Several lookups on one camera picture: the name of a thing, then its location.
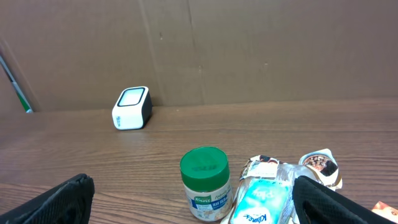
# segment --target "plastic jar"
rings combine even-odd
[[[180,163],[188,206],[200,220],[213,222],[226,216],[233,198],[226,154],[216,147],[186,153]]]

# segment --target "white cube device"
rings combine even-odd
[[[114,126],[119,130],[143,128],[152,114],[152,101],[146,86],[123,90],[112,110]]]

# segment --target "snack wrapper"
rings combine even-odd
[[[376,213],[394,223],[398,223],[398,210],[388,206],[385,203],[378,202],[372,209],[372,212],[374,212],[374,213]]]
[[[305,175],[332,190],[342,179],[329,149],[304,155],[299,165],[254,156],[244,165],[231,211],[221,224],[299,223],[292,200],[294,180]]]

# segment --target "blue package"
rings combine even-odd
[[[286,181],[254,179],[233,215],[232,223],[277,224],[292,185]]]

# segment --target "white jar with green lid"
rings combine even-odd
[[[186,153],[180,163],[182,182],[192,214],[213,222],[232,206],[232,188],[226,154],[216,147],[200,147]]]

